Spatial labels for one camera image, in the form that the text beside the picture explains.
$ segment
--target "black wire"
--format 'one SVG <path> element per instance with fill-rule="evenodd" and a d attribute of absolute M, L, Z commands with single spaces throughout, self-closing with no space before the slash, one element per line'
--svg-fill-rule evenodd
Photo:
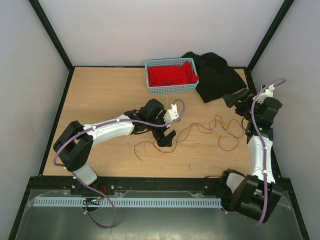
<path fill-rule="evenodd" d="M 223 151 L 225 151 L 225 152 L 231 152 L 232 150 L 235 150 L 237 147 L 238 147 L 238 145 L 239 145 L 239 139 L 237 138 L 237 137 L 235 137 L 234 136 L 234 138 L 236 139 L 236 146 L 234 147 L 234 148 L 232 148 L 232 149 L 230 149 L 230 150 L 226 150 L 226 149 L 223 149 L 222 147 L 221 147 L 221 145 L 220 145 L 220 139 L 221 139 L 221 137 L 219 137 L 219 140 L 218 140 L 218 144 L 219 144 L 219 148 L 221 148 Z"/>
<path fill-rule="evenodd" d="M 180 135 L 181 135 L 185 130 L 188 130 L 190 127 L 192 127 L 193 125 L 200 125 L 202 128 L 204 127 L 203 125 L 201 125 L 200 123 L 197 123 L 197 122 L 191 123 L 188 127 L 186 127 L 185 129 L 183 129 L 183 130 L 178 134 L 178 136 L 176 137 L 175 142 L 176 142 L 176 143 L 179 143 L 179 144 L 180 144 L 180 143 L 183 143 L 183 141 L 186 140 L 186 139 L 184 139 L 182 142 L 178 141 Z"/>
<path fill-rule="evenodd" d="M 246 129 L 244 128 L 244 120 L 245 120 L 245 117 L 243 117 L 242 120 L 241 120 L 241 127 L 243 128 L 243 130 L 246 130 Z"/>
<path fill-rule="evenodd" d="M 157 149 L 160 153 L 163 153 L 163 154 L 171 154 L 176 150 L 176 148 L 177 148 L 177 143 L 175 143 L 174 148 L 173 148 L 172 151 L 161 151 L 159 148 L 155 147 L 155 149 Z"/>
<path fill-rule="evenodd" d="M 138 155 L 137 155 L 137 153 L 136 153 L 136 146 L 138 146 L 139 144 L 142 144 L 142 143 L 150 143 L 150 144 L 153 145 L 153 143 L 150 142 L 150 141 L 141 141 L 141 142 L 138 142 L 136 145 L 134 145 L 134 147 L 133 147 L 134 154 L 135 154 L 135 156 L 136 156 L 138 159 L 140 159 L 140 161 L 142 161 L 142 159 L 141 159 L 140 157 L 138 157 Z"/>
<path fill-rule="evenodd" d="M 209 176 L 205 176 L 203 179 L 207 179 L 207 178 L 221 178 L 222 174 L 220 176 L 218 175 L 209 175 Z"/>

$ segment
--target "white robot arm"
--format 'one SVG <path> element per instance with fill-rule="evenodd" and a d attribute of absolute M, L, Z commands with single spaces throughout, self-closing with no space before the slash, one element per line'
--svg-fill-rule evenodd
<path fill-rule="evenodd" d="M 268 220 L 282 195 L 271 163 L 274 139 L 271 125 L 282 104 L 273 98 L 273 84 L 263 89 L 257 99 L 247 89 L 223 96 L 229 108 L 235 106 L 235 112 L 248 120 L 245 134 L 250 149 L 250 172 L 247 176 L 232 169 L 223 173 L 223 182 L 232 191 L 229 209 L 260 223 Z"/>
<path fill-rule="evenodd" d="M 84 125 L 78 121 L 71 122 L 53 145 L 53 149 L 57 152 L 72 136 L 85 131 L 86 133 L 79 138 L 78 142 L 72 141 L 67 144 L 59 157 L 69 172 L 73 172 L 83 183 L 90 185 L 98 177 L 87 162 L 91 148 L 119 136 L 149 131 L 152 132 L 159 147 L 171 147 L 176 132 L 171 131 L 168 135 L 164 133 L 169 128 L 169 123 L 177 120 L 179 116 L 176 104 L 172 104 L 171 109 L 164 110 L 164 106 L 159 101 L 152 99 L 139 111 L 127 111 L 117 118 L 104 122 Z"/>

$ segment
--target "wooden table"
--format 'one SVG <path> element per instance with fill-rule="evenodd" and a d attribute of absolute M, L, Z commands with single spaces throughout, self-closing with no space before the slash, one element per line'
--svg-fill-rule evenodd
<path fill-rule="evenodd" d="M 243 69 L 236 69 L 246 83 Z M 148 100 L 155 98 L 163 103 L 166 109 L 175 99 L 185 101 L 186 110 L 182 120 L 173 125 L 177 133 L 191 123 L 206 125 L 216 115 L 220 115 L 227 126 L 230 118 L 241 121 L 234 109 L 226 107 L 222 99 L 203 103 L 196 91 L 151 95 L 146 86 L 146 73 L 139 67 L 76 67 L 53 142 L 75 120 L 81 124 L 93 124 L 114 119 L 125 111 L 139 109 Z M 229 130 L 240 136 L 241 130 L 236 121 L 232 121 Z M 180 135 L 183 140 L 187 131 Z M 219 125 L 212 134 L 200 133 L 197 127 L 190 130 L 185 143 L 177 145 L 172 153 L 157 151 L 150 143 L 151 132 L 141 135 L 130 135 L 113 138 L 94 147 L 88 162 L 99 176 L 110 177 L 171 177 L 171 178 L 203 178 L 220 176 L 223 170 L 235 169 L 247 174 L 250 167 L 250 153 L 246 144 L 246 136 L 239 139 L 238 147 L 232 151 L 223 151 L 220 145 L 230 150 L 237 145 L 237 139 L 228 135 Z M 161 148 L 171 152 L 174 147 Z M 52 149 L 48 156 L 43 175 L 71 175 L 62 167 L 54 166 Z"/>

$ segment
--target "basket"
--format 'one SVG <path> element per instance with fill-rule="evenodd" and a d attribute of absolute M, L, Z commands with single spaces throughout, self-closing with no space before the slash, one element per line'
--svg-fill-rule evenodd
<path fill-rule="evenodd" d="M 173 94 L 173 93 L 186 93 L 193 92 L 199 83 L 181 84 L 181 85 L 170 85 L 170 86 L 149 86 L 149 76 L 148 67 L 155 66 L 182 66 L 186 61 L 188 61 L 192 67 L 195 75 L 198 76 L 195 62 L 191 57 L 184 58 L 170 58 L 170 59 L 159 59 L 159 60 L 149 60 L 145 62 L 145 73 L 146 73 L 146 85 L 149 88 L 151 94 Z"/>

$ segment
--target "purple cable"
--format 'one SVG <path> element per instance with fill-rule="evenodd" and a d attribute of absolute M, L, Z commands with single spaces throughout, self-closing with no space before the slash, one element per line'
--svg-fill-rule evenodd
<path fill-rule="evenodd" d="M 268 85 L 266 85 L 264 88 L 261 89 L 260 92 L 258 92 L 258 94 L 254 97 L 254 100 L 252 102 L 251 105 L 251 118 L 252 118 L 252 123 L 254 126 L 254 129 L 256 130 L 261 143 L 262 143 L 262 148 L 263 148 L 263 169 L 267 170 L 267 149 L 265 149 L 266 147 L 266 143 L 259 131 L 259 128 L 257 126 L 256 120 L 255 120 L 255 113 L 254 113 L 254 109 L 255 109 L 255 104 L 258 100 L 258 97 L 260 96 L 260 94 L 262 94 L 267 88 L 269 88 L 271 85 L 273 85 L 274 87 L 277 87 L 283 83 L 285 83 L 287 81 L 286 78 L 280 78 L 277 80 L 274 80 L 272 82 L 270 82 Z M 267 180 L 267 173 L 263 173 L 263 186 L 264 186 L 264 201 L 263 201 L 263 209 L 262 209 L 262 214 L 261 217 L 259 219 L 259 221 L 256 224 L 253 224 L 254 226 L 258 227 L 262 224 L 262 222 L 265 219 L 266 213 L 267 213 L 267 205 L 268 205 L 268 180 Z"/>
<path fill-rule="evenodd" d="M 167 127 L 171 124 L 174 124 L 175 122 L 179 121 L 181 119 L 181 117 L 183 116 L 183 114 L 185 113 L 185 109 L 186 109 L 186 105 L 185 105 L 185 102 L 182 100 L 182 99 L 176 99 L 173 101 L 173 104 L 175 104 L 176 102 L 181 102 L 182 103 L 182 111 L 181 113 L 179 114 L 178 118 L 173 120 L 172 122 L 169 122 L 169 123 L 166 123 L 166 124 L 153 124 L 153 123 L 149 123 L 149 122 L 146 122 L 146 121 L 140 121 L 140 120 L 133 120 L 133 119 L 120 119 L 119 121 L 117 120 L 113 120 L 113 121 L 108 121 L 108 122 L 103 122 L 101 124 L 98 124 L 96 125 L 96 129 L 98 128 L 101 128 L 103 126 L 107 126 L 107 125 L 110 125 L 110 124 L 115 124 L 115 123 L 120 123 L 120 122 L 133 122 L 133 123 L 140 123 L 140 124 L 145 124 L 145 125 L 148 125 L 148 126 L 152 126 L 152 127 L 156 127 L 156 128 L 161 128 L 161 127 Z M 92 131 L 94 128 L 93 127 L 90 127 L 86 130 L 83 130 L 79 133 L 77 133 L 76 135 L 72 136 L 71 138 L 69 138 L 59 149 L 58 151 L 56 151 L 56 154 L 53 158 L 53 165 L 55 166 L 58 166 L 58 167 L 64 167 L 65 165 L 63 164 L 59 164 L 57 163 L 57 158 L 59 156 L 59 154 L 62 152 L 62 150 L 69 144 L 71 143 L 73 140 L 75 140 L 77 137 L 87 133 L 87 132 L 90 132 Z M 84 214 L 88 215 L 88 217 L 92 220 L 93 224 L 96 225 L 98 228 L 101 228 L 101 229 L 110 229 L 110 228 L 113 228 L 115 225 L 116 225 L 116 222 L 117 222 L 117 219 L 118 219 L 118 213 L 117 213 L 117 209 L 116 209 L 116 206 L 114 205 L 114 203 L 110 200 L 109 197 L 107 197 L 106 194 L 102 193 L 101 191 L 97 190 L 97 189 L 94 189 L 93 187 L 90 187 L 89 185 L 85 184 L 83 181 L 81 181 L 77 176 L 75 176 L 76 179 L 84 186 L 86 187 L 87 189 L 90 189 L 98 194 L 100 194 L 101 196 L 103 196 L 104 198 L 106 198 L 109 203 L 111 204 L 113 210 L 114 210 L 114 220 L 112 222 L 111 225 L 109 226 L 104 226 L 104 225 L 101 225 L 100 223 L 97 223 L 93 218 L 92 216 L 89 214 L 89 212 L 87 211 L 87 208 L 88 208 L 88 205 L 89 205 L 89 202 L 85 205 L 85 212 Z"/>
<path fill-rule="evenodd" d="M 115 225 L 116 225 L 116 222 L 117 222 L 117 219 L 118 219 L 118 212 L 117 212 L 117 208 L 116 206 L 114 205 L 114 203 L 111 201 L 111 199 L 104 193 L 102 193 L 101 191 L 93 188 L 93 187 L 90 187 L 89 185 L 85 184 L 83 181 L 81 181 L 74 173 L 73 175 L 76 177 L 76 179 L 84 186 L 86 187 L 87 189 L 90 189 L 96 193 L 98 193 L 99 195 L 103 196 L 104 198 L 106 198 L 109 203 L 111 204 L 112 208 L 113 208 L 113 211 L 114 211 L 114 219 L 113 219 L 113 222 L 111 223 L 111 225 L 109 226 L 104 226 L 98 222 L 96 222 L 93 217 L 89 214 L 88 212 L 88 205 L 90 204 L 90 202 L 87 202 L 87 204 L 85 205 L 85 208 L 84 208 L 84 214 L 85 215 L 88 215 L 88 217 L 92 220 L 93 224 L 96 225 L 98 228 L 101 228 L 101 229 L 111 229 L 113 228 Z"/>

